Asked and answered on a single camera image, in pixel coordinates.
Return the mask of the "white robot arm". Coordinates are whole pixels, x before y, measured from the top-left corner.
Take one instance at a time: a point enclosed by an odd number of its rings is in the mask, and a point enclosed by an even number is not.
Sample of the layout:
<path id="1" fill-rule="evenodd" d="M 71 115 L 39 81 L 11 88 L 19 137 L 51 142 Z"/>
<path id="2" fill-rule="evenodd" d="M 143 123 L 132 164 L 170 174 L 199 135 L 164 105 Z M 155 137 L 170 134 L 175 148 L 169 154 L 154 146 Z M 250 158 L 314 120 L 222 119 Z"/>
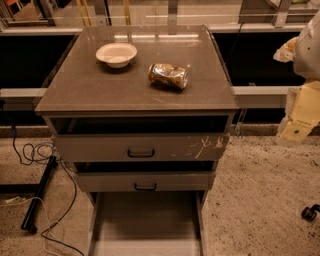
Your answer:
<path id="1" fill-rule="evenodd" d="M 298 89 L 289 89 L 285 117 L 280 122 L 277 140 L 283 145 L 300 143 L 320 123 L 320 11 L 297 37 L 284 43 L 273 59 L 292 61 L 294 72 L 305 78 Z"/>

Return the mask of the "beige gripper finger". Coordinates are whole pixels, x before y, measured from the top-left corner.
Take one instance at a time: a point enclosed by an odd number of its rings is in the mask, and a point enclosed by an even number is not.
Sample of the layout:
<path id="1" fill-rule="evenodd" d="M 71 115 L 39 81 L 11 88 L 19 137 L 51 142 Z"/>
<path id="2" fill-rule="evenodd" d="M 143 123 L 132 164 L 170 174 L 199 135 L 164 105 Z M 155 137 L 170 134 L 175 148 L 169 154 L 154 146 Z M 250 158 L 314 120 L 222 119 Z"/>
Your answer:
<path id="1" fill-rule="evenodd" d="M 299 143 L 320 123 L 320 82 L 310 81 L 290 88 L 286 97 L 285 117 L 279 125 L 279 140 Z"/>
<path id="2" fill-rule="evenodd" d="M 282 63 L 293 60 L 297 37 L 293 37 L 284 43 L 273 55 L 273 59 Z"/>

